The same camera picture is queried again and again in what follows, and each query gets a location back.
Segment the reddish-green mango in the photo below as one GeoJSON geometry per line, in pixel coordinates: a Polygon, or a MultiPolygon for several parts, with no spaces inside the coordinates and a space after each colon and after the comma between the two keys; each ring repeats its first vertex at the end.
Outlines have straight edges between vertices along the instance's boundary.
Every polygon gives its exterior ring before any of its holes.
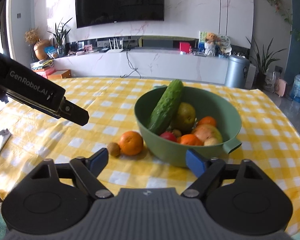
{"type": "Polygon", "coordinates": [[[220,131],[212,125],[203,124],[198,125],[191,132],[204,145],[217,145],[223,142],[220,131]]]}

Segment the orange mandarin back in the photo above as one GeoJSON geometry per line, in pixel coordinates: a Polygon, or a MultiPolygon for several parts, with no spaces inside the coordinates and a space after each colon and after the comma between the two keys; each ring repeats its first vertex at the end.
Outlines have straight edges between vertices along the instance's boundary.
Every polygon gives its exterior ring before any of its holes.
{"type": "Polygon", "coordinates": [[[206,116],[197,122],[197,126],[199,125],[211,125],[213,127],[217,127],[217,121],[211,116],[206,116]]]}

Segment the orange mandarin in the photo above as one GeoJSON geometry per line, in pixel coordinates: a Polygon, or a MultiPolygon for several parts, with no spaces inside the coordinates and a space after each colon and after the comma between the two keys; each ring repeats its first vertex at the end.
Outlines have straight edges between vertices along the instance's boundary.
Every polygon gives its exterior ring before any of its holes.
{"type": "Polygon", "coordinates": [[[143,150],[143,138],[138,132],[128,131],[121,135],[118,145],[123,154],[138,155],[143,150]]]}
{"type": "Polygon", "coordinates": [[[197,122],[197,126],[199,125],[211,125],[213,127],[217,127],[217,121],[211,116],[206,116],[197,122]]]}

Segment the orange mandarin front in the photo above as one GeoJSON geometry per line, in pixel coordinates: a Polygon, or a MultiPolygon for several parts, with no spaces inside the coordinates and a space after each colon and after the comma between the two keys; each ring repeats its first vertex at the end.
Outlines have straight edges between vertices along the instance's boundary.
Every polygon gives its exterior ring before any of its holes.
{"type": "Polygon", "coordinates": [[[143,138],[138,132],[128,131],[121,135],[118,145],[123,154],[138,155],[143,150],[143,138]]]}

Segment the red cherry tomato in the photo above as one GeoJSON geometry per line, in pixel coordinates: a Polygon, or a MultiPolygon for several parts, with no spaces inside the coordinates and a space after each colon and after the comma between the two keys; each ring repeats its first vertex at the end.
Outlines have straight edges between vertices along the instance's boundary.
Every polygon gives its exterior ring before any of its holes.
{"type": "Polygon", "coordinates": [[[172,132],[164,132],[160,135],[160,137],[172,142],[177,142],[177,137],[172,132]]]}

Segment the green-yellow pear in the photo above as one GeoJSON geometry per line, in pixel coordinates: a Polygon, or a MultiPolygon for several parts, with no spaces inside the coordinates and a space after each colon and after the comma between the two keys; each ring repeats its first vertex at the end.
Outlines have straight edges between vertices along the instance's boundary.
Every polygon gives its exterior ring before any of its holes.
{"type": "Polygon", "coordinates": [[[171,126],[180,131],[189,131],[193,128],[195,120],[196,110],[194,107],[189,103],[182,102],[171,121],[171,126]]]}

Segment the green cucumber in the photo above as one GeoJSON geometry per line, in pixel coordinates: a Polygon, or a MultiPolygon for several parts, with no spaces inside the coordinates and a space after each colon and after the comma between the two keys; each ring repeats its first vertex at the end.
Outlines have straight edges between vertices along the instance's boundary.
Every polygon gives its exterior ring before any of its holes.
{"type": "Polygon", "coordinates": [[[181,103],[183,88],[181,80],[173,80],[167,86],[148,122],[148,129],[152,133],[161,135],[166,131],[181,103]]]}

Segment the brown longan back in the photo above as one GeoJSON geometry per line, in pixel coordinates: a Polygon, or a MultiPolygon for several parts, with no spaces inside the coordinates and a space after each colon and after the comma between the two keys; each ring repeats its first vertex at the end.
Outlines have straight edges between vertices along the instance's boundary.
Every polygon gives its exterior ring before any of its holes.
{"type": "Polygon", "coordinates": [[[109,155],[118,157],[121,154],[120,146],[116,142],[111,142],[107,145],[109,155]]]}

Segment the brown longan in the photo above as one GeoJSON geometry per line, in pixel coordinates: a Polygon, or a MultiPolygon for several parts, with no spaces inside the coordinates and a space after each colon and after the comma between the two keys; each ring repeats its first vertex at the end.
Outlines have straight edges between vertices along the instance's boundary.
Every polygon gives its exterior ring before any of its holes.
{"type": "Polygon", "coordinates": [[[121,154],[120,146],[116,142],[111,142],[107,145],[109,155],[118,157],[121,154]]]}
{"type": "Polygon", "coordinates": [[[174,136],[175,136],[176,138],[182,136],[181,131],[179,131],[178,129],[173,129],[173,130],[172,130],[172,133],[174,134],[174,136]]]}

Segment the golden gourd vase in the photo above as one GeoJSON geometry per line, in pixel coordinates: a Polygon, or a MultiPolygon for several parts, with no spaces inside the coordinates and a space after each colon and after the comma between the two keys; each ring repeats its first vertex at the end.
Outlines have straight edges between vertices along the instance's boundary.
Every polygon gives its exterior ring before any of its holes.
{"type": "Polygon", "coordinates": [[[50,40],[43,39],[39,40],[34,45],[34,52],[38,60],[45,60],[48,58],[47,53],[45,52],[45,48],[50,46],[50,40]]]}

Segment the orange shoe box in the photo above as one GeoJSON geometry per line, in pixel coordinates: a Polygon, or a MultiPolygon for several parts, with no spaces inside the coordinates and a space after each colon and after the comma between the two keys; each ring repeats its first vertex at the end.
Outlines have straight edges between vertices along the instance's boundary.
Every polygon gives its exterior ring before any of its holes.
{"type": "Polygon", "coordinates": [[[51,75],[48,75],[47,78],[49,80],[55,80],[55,79],[68,79],[71,78],[71,70],[58,70],[52,73],[51,75]]]}

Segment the brown longan right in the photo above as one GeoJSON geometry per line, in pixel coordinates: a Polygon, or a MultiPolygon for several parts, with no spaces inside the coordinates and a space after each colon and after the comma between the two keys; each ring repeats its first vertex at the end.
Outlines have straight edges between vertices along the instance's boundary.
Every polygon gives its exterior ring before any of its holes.
{"type": "Polygon", "coordinates": [[[173,129],[173,130],[172,130],[172,133],[174,134],[174,136],[175,136],[176,138],[182,136],[181,131],[179,131],[178,129],[173,129]]]}

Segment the yellow checkered tablecloth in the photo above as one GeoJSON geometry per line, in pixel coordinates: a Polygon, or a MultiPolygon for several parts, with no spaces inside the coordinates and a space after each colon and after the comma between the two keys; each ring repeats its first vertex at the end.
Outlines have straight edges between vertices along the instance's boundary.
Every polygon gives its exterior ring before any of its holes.
{"type": "MultiPolygon", "coordinates": [[[[84,125],[56,119],[17,101],[0,111],[0,130],[11,137],[0,154],[0,198],[44,159],[57,164],[76,157],[88,158],[109,143],[119,143],[132,133],[145,146],[110,157],[98,180],[111,191],[121,188],[168,188],[183,192],[196,179],[187,168],[185,153],[191,148],[191,129],[183,130],[186,142],[161,137],[168,125],[149,127],[154,108],[170,81],[70,78],[57,80],[71,103],[85,109],[84,125]]],[[[196,110],[196,118],[212,116],[222,135],[213,146],[196,146],[205,158],[227,164],[253,161],[293,204],[289,234],[300,231],[300,135],[279,108],[260,90],[245,90],[200,83],[184,83],[182,100],[196,110]]]]}

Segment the green colander bowl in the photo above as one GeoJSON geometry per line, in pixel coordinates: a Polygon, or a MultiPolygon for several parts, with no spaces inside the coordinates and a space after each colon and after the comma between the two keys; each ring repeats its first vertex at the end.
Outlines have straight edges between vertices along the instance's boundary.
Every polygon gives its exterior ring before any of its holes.
{"type": "Polygon", "coordinates": [[[194,148],[206,158],[229,154],[241,146],[242,127],[235,107],[221,96],[193,87],[153,89],[138,98],[134,114],[147,148],[174,166],[186,165],[194,148]]]}

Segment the potted plant on console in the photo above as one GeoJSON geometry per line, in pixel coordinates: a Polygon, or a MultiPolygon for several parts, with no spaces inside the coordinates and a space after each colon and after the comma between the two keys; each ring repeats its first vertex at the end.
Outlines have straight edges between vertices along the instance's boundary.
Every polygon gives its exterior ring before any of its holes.
{"type": "Polygon", "coordinates": [[[55,31],[47,31],[48,33],[52,34],[54,39],[57,42],[57,53],[58,53],[58,57],[64,57],[65,56],[65,39],[68,35],[68,33],[70,33],[71,29],[66,29],[66,25],[72,20],[72,18],[70,18],[69,20],[67,20],[65,23],[63,23],[62,21],[59,22],[59,24],[55,24],[55,31]]]}

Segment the white wifi router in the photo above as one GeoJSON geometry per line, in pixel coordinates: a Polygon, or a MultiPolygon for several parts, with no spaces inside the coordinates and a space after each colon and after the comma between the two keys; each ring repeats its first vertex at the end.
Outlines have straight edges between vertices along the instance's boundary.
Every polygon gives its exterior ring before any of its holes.
{"type": "Polygon", "coordinates": [[[112,39],[108,39],[109,42],[109,50],[107,51],[108,53],[121,53],[124,51],[123,48],[123,43],[124,43],[124,38],[117,38],[114,37],[112,39]]]}

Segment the grey metal trash bin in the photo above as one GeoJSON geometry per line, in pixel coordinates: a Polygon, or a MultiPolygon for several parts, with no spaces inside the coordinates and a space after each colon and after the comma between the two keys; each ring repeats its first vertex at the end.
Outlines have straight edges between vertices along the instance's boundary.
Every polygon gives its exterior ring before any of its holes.
{"type": "Polygon", "coordinates": [[[244,57],[230,55],[225,78],[225,86],[231,88],[245,87],[250,61],[244,57]]]}

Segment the white tv console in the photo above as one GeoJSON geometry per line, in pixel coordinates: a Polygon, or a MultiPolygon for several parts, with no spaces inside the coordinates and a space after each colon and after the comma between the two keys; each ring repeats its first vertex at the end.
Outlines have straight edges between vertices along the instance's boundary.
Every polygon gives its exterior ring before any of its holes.
{"type": "Polygon", "coordinates": [[[132,49],[121,53],[86,53],[53,61],[55,70],[71,70],[73,77],[130,76],[179,79],[222,85],[227,59],[181,54],[177,50],[132,49]]]}

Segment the potted plant by bin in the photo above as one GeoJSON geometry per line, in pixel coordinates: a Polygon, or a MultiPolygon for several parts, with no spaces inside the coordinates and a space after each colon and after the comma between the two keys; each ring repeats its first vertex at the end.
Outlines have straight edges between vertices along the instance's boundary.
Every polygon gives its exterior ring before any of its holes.
{"type": "Polygon", "coordinates": [[[258,70],[255,85],[258,89],[262,90],[266,81],[266,73],[269,66],[273,62],[279,61],[279,58],[276,58],[275,55],[287,49],[283,48],[277,51],[271,51],[270,48],[274,38],[271,39],[267,47],[263,44],[261,49],[258,47],[258,44],[253,37],[251,39],[246,37],[246,39],[250,44],[250,48],[253,49],[254,56],[251,56],[251,59],[258,70]]]}

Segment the teddy bear toy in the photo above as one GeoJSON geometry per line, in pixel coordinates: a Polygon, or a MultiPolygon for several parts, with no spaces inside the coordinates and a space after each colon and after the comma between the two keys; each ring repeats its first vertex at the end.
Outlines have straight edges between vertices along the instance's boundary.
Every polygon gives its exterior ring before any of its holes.
{"type": "Polygon", "coordinates": [[[214,33],[207,33],[204,43],[205,55],[214,57],[216,53],[217,35],[214,33]]]}

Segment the red box on console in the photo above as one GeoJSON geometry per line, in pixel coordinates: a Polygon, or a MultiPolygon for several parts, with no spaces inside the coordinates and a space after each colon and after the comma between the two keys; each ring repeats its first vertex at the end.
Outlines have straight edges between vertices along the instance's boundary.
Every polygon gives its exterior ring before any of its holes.
{"type": "Polygon", "coordinates": [[[183,54],[189,54],[191,52],[191,44],[189,42],[179,42],[179,51],[183,54]]]}

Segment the black wall television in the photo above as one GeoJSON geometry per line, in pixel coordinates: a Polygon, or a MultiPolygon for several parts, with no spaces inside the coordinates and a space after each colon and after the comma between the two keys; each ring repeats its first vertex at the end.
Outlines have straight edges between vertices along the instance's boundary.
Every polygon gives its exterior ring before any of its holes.
{"type": "Polygon", "coordinates": [[[75,0],[77,28],[128,22],[163,21],[165,0],[75,0]]]}

